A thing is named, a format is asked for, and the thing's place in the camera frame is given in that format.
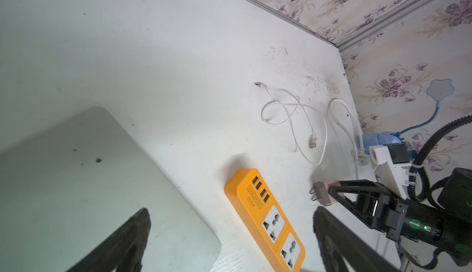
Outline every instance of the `power plug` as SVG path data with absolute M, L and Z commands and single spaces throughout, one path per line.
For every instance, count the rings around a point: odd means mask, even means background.
M 309 146 L 310 146 L 310 148 L 315 148 L 316 147 L 316 137 L 315 136 L 312 136 Z
M 313 195 L 311 200 L 319 201 L 320 204 L 324 206 L 330 206 L 332 204 L 338 203 L 338 201 L 329 194 L 329 188 L 332 186 L 341 186 L 341 184 L 336 179 L 328 179 L 326 181 L 314 183 L 313 191 L 310 191 L 310 194 Z
M 305 248 L 257 169 L 241 169 L 225 194 L 276 272 L 298 272 Z
M 365 153 L 365 149 L 363 147 L 359 148 L 357 152 L 357 161 L 359 162 L 360 166 L 366 166 L 370 162 L 370 158 Z

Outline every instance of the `silver laptop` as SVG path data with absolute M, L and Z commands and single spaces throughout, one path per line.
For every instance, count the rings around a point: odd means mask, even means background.
M 86 110 L 0 153 L 0 270 L 66 271 L 143 207 L 142 271 L 211 269 L 215 234 L 107 110 Z

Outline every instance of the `electrical socket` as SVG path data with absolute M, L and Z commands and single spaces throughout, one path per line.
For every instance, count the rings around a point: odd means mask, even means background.
M 298 260 L 300 251 L 301 248 L 297 240 L 295 239 L 292 233 L 289 233 L 284 245 L 282 246 L 280 255 L 284 258 L 285 263 L 291 271 L 293 270 L 294 265 Z
M 239 170 L 226 184 L 225 194 L 272 268 L 276 272 L 299 272 L 305 248 L 259 171 Z
M 279 210 L 277 210 L 275 205 L 273 205 L 263 221 L 264 230 L 267 232 L 267 235 L 270 237 L 272 242 L 277 241 L 277 238 L 284 226 L 284 219 L 280 215 Z

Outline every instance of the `corrugated black hose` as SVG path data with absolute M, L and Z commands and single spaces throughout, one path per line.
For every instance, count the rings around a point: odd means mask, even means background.
M 410 199 L 415 201 L 424 201 L 426 196 L 429 192 L 429 179 L 428 175 L 422 164 L 426 157 L 428 156 L 429 152 L 436 146 L 436 144 L 444 138 L 446 134 L 449 134 L 451 131 L 455 130 L 458 127 L 463 125 L 469 124 L 472 122 L 472 115 L 467 115 L 462 118 L 459 118 L 455 121 L 449 122 L 444 127 L 440 128 L 436 133 L 434 133 L 428 141 L 424 144 L 421 151 L 418 153 L 418 157 L 413 161 L 413 165 L 410 167 L 410 173 L 418 173 L 422 183 L 421 193 L 416 196 L 415 185 L 408 186 L 408 196 Z M 410 182 L 416 182 L 416 176 L 410 176 Z

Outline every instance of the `flower-shaped lamp head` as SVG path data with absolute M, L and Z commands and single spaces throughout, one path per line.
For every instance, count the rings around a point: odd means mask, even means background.
M 454 92 L 456 92 L 456 88 L 454 88 L 450 78 L 435 79 L 431 81 L 429 88 L 426 89 L 426 93 L 436 101 L 436 107 L 441 106 L 444 100 Z

